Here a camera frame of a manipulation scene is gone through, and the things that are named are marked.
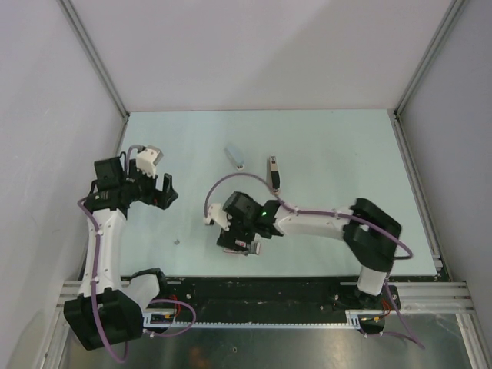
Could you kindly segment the light blue staple box sleeve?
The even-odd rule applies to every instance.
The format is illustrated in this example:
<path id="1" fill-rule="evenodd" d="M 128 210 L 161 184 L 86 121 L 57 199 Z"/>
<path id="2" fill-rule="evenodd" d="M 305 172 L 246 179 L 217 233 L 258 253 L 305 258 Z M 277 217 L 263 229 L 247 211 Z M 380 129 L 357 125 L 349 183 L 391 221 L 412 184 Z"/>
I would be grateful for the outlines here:
<path id="1" fill-rule="evenodd" d="M 244 156 L 235 145 L 227 145 L 224 148 L 224 152 L 237 171 L 244 169 Z"/>

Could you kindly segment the red white staple box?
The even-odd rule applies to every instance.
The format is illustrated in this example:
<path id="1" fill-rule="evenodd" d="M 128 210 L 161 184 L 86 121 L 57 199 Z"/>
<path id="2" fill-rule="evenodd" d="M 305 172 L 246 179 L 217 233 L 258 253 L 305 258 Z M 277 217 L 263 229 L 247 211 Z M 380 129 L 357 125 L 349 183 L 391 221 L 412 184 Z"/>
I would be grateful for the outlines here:
<path id="1" fill-rule="evenodd" d="M 259 255 L 261 253 L 261 243 L 259 241 L 246 243 L 236 240 L 231 248 L 224 247 L 224 252 L 228 254 L 242 254 L 244 256 Z"/>

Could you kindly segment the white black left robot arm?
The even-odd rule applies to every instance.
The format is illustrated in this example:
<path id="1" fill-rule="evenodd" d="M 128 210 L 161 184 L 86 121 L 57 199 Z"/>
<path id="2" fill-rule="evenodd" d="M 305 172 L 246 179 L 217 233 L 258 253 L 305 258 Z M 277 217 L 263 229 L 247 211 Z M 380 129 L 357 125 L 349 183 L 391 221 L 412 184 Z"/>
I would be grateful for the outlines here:
<path id="1" fill-rule="evenodd" d="M 134 273 L 128 291 L 120 273 L 121 240 L 131 205 L 141 202 L 165 210 L 178 199 L 170 174 L 157 188 L 159 160 L 139 154 L 127 165 L 118 157 L 96 161 L 96 179 L 78 203 L 88 223 L 85 271 L 76 298 L 65 302 L 63 312 L 88 351 L 140 338 L 144 309 L 159 308 L 170 298 L 160 268 Z"/>

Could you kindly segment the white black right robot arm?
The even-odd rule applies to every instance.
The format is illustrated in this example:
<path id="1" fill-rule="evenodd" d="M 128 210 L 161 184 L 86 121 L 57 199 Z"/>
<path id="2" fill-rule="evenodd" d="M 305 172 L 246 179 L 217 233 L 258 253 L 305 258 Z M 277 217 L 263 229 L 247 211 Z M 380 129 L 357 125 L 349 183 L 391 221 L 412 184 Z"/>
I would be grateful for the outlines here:
<path id="1" fill-rule="evenodd" d="M 366 198 L 348 208 L 320 211 L 290 208 L 279 200 L 259 204 L 239 191 L 224 204 L 210 204 L 206 222 L 220 226 L 218 246 L 241 254 L 250 254 L 261 238 L 304 235 L 343 241 L 361 264 L 354 298 L 363 308 L 381 301 L 402 231 L 400 223 Z"/>

